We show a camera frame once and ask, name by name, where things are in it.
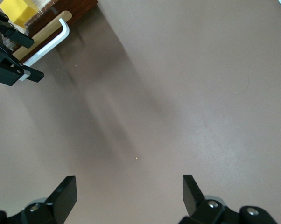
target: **yellow block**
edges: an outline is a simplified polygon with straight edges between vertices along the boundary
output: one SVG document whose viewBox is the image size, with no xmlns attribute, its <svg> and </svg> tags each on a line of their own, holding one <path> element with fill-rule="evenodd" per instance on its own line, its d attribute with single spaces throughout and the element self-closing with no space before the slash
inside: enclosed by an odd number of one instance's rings
<svg viewBox="0 0 281 224">
<path fill-rule="evenodd" d="M 0 8 L 13 23 L 23 28 L 26 21 L 39 11 L 32 0 L 3 0 Z"/>
</svg>

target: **dark brown wood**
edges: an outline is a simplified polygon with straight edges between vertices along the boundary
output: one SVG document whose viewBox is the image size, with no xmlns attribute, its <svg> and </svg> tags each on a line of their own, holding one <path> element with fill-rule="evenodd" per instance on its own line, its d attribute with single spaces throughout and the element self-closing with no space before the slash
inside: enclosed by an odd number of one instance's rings
<svg viewBox="0 0 281 224">
<path fill-rule="evenodd" d="M 96 4 L 97 0 L 52 0 L 26 23 L 28 35 L 30 37 L 34 36 L 51 20 L 53 20 L 57 15 L 65 10 L 68 10 L 72 14 L 72 18 L 67 21 L 68 25 L 71 25 L 86 12 L 94 8 Z M 27 59 L 29 59 L 49 41 L 56 37 L 61 32 L 61 30 L 61 28 L 57 30 L 54 34 L 48 37 L 20 61 L 25 62 Z"/>
</svg>

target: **silver bolt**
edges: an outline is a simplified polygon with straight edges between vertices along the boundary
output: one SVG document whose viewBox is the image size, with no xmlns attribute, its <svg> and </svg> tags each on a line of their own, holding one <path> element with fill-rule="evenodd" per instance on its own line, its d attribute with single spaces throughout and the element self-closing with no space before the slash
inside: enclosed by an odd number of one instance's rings
<svg viewBox="0 0 281 224">
<path fill-rule="evenodd" d="M 30 212 L 34 212 L 34 211 L 38 210 L 39 207 L 40 207 L 40 205 L 37 203 L 37 204 L 35 204 L 34 206 L 32 206 L 32 207 L 29 209 L 29 211 L 30 211 Z"/>
<path fill-rule="evenodd" d="M 248 208 L 247 212 L 251 215 L 251 216 L 257 216 L 259 214 L 259 212 L 254 209 L 254 208 Z"/>
<path fill-rule="evenodd" d="M 209 207 L 211 207 L 211 208 L 217 208 L 217 207 L 218 207 L 218 204 L 217 204 L 215 201 L 209 201 L 209 202 L 208 202 L 208 205 L 209 205 Z"/>
</svg>

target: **black metal bracket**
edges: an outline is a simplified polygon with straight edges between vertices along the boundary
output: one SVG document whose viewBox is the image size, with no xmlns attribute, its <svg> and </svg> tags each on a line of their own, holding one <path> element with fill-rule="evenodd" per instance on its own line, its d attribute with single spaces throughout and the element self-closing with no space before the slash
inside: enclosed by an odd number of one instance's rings
<svg viewBox="0 0 281 224">
<path fill-rule="evenodd" d="M 68 176 L 45 202 L 33 203 L 9 218 L 0 210 L 0 224 L 63 224 L 76 200 L 76 179 Z"/>
<path fill-rule="evenodd" d="M 277 224 L 262 208 L 244 206 L 237 213 L 216 200 L 206 200 L 192 175 L 183 175 L 183 200 L 189 217 L 179 224 Z"/>
<path fill-rule="evenodd" d="M 28 80 L 39 82 L 44 74 L 38 70 L 23 65 L 12 55 L 12 51 L 3 42 L 3 37 L 26 48 L 34 44 L 34 40 L 15 29 L 8 22 L 7 15 L 0 12 L 0 83 L 13 85 L 23 74 L 28 74 Z"/>
</svg>

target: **yellow cube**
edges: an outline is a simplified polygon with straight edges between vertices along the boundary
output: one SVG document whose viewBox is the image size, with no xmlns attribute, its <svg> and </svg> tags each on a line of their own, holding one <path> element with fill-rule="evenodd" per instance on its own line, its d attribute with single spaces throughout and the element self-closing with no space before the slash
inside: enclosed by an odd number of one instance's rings
<svg viewBox="0 0 281 224">
<path fill-rule="evenodd" d="M 13 23 L 23 28 L 24 24 L 39 11 L 32 0 L 3 0 L 0 8 Z"/>
</svg>

